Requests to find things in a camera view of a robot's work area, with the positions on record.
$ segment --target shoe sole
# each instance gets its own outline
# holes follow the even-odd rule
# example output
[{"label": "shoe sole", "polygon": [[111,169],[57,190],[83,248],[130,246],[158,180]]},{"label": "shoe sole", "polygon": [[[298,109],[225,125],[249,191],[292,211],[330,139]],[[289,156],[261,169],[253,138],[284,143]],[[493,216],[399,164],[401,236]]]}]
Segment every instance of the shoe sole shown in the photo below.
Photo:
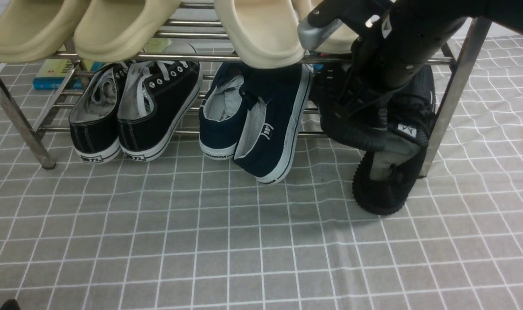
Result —
[{"label": "shoe sole", "polygon": [[204,155],[210,157],[214,161],[224,161],[226,159],[232,158],[234,154],[234,149],[236,149],[237,147],[237,144],[235,143],[234,145],[226,147],[225,149],[212,149],[204,145],[204,143],[202,143],[202,141],[200,140],[199,143],[202,153],[204,153]]},{"label": "shoe sole", "polygon": [[108,163],[112,159],[115,159],[116,156],[120,153],[120,141],[118,138],[114,140],[112,145],[107,149],[100,151],[98,153],[82,153],[74,148],[77,155],[82,159],[86,164],[103,164]]},{"label": "shoe sole", "polygon": [[386,147],[387,129],[350,126],[325,104],[319,104],[319,114],[321,130],[337,143],[367,152],[383,151]]},{"label": "shoe sole", "polygon": [[122,151],[124,151],[124,155],[126,155],[126,157],[128,157],[132,161],[146,162],[153,161],[160,157],[160,155],[162,155],[165,149],[167,149],[169,141],[171,141],[171,137],[173,136],[175,129],[177,129],[177,124],[179,124],[179,122],[183,118],[183,115],[187,112],[187,110],[189,110],[189,108],[194,104],[195,100],[197,100],[198,98],[198,94],[200,93],[200,88],[202,86],[202,80],[204,79],[204,76],[202,74],[202,63],[200,63],[199,72],[200,74],[198,76],[198,80],[196,81],[195,88],[193,89],[191,94],[189,94],[189,96],[185,100],[185,104],[183,104],[181,109],[179,109],[179,112],[177,112],[177,115],[171,122],[168,131],[165,133],[161,141],[157,143],[157,145],[155,145],[154,147],[139,152],[130,151],[129,149],[126,149],[125,147],[121,146],[121,149]]},{"label": "shoe sole", "polygon": [[313,69],[308,65],[302,65],[302,78],[298,92],[296,93],[296,99],[294,102],[293,113],[291,115],[289,125],[286,130],[285,143],[283,154],[281,159],[277,163],[277,166],[267,174],[265,177],[256,178],[260,183],[273,184],[282,181],[292,167],[294,154],[296,152],[296,141],[298,139],[299,124],[303,117],[303,110],[307,105],[307,97],[309,90],[311,89],[311,81],[313,79]]}]

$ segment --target beige slide sandal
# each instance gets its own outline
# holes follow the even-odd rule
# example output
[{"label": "beige slide sandal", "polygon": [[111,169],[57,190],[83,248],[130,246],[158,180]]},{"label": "beige slide sandal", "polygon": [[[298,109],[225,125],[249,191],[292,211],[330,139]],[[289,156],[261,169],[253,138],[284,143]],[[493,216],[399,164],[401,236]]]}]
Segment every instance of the beige slide sandal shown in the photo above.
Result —
[{"label": "beige slide sandal", "polygon": [[71,36],[90,0],[11,0],[0,16],[0,62],[49,57]]},{"label": "beige slide sandal", "polygon": [[84,59],[116,62],[141,51],[181,0],[92,0],[76,28],[76,52]]},{"label": "beige slide sandal", "polygon": [[[293,0],[293,5],[298,12],[299,18],[304,19],[309,12],[318,6],[323,0]],[[340,26],[320,47],[315,51],[329,54],[351,53],[352,43],[359,36],[346,25]]]},{"label": "beige slide sandal", "polygon": [[286,67],[305,55],[290,0],[215,0],[214,5],[237,55],[250,67]]}]

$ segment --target sneaker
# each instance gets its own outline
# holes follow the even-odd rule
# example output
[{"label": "sneaker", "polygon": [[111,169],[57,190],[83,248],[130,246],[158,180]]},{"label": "sneaker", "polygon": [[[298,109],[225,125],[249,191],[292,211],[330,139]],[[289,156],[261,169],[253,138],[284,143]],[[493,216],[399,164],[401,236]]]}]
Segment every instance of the sneaker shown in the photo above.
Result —
[{"label": "sneaker", "polygon": [[200,105],[200,148],[212,159],[233,157],[248,110],[239,90],[252,70],[244,63],[223,63]]},{"label": "sneaker", "polygon": [[248,111],[233,160],[261,183],[279,182],[290,171],[312,72],[300,64],[258,70],[240,88]]},{"label": "sneaker", "polygon": [[377,152],[386,146],[387,108],[370,104],[356,108],[348,98],[354,96],[346,90],[349,65],[325,63],[315,74],[309,98],[319,108],[321,129],[337,143]]},{"label": "sneaker", "polygon": [[84,163],[106,163],[120,152],[116,113],[129,65],[132,62],[112,63],[97,71],[70,111],[70,136]]},{"label": "sneaker", "polygon": [[[173,43],[165,53],[196,53]],[[130,67],[118,110],[120,145],[133,161],[152,161],[168,147],[185,112],[198,98],[202,69],[192,61],[147,61]]]},{"label": "sneaker", "polygon": [[365,153],[352,184],[359,206],[379,215],[403,207],[423,167],[436,117],[432,68],[425,65],[392,97],[388,108],[387,148]]}]

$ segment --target navy canvas sneaker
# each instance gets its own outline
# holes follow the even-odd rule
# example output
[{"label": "navy canvas sneaker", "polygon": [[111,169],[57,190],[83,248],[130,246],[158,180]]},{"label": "navy canvas sneaker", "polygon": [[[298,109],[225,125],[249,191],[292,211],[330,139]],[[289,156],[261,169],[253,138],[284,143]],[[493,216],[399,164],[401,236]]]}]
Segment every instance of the navy canvas sneaker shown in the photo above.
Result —
[{"label": "navy canvas sneaker", "polygon": [[301,64],[256,70],[240,88],[248,111],[233,160],[261,183],[290,171],[312,72]]},{"label": "navy canvas sneaker", "polygon": [[223,63],[200,105],[200,148],[212,159],[233,157],[248,110],[239,90],[252,71],[244,63]]},{"label": "navy canvas sneaker", "polygon": [[393,214],[403,207],[426,157],[435,122],[432,68],[423,67],[388,104],[388,140],[383,152],[366,152],[352,183],[364,210]]}]

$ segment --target shoelace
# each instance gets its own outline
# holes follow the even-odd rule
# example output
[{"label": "shoelace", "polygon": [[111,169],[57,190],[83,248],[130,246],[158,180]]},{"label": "shoelace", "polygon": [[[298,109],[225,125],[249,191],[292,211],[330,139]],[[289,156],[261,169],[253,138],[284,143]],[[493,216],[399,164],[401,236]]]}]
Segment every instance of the shoelace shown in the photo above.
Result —
[{"label": "shoelace", "polygon": [[[399,98],[413,98],[415,101],[397,102]],[[415,94],[395,94],[388,104],[388,114],[394,120],[418,125],[427,137],[430,136],[431,126],[435,117],[427,98]]]}]

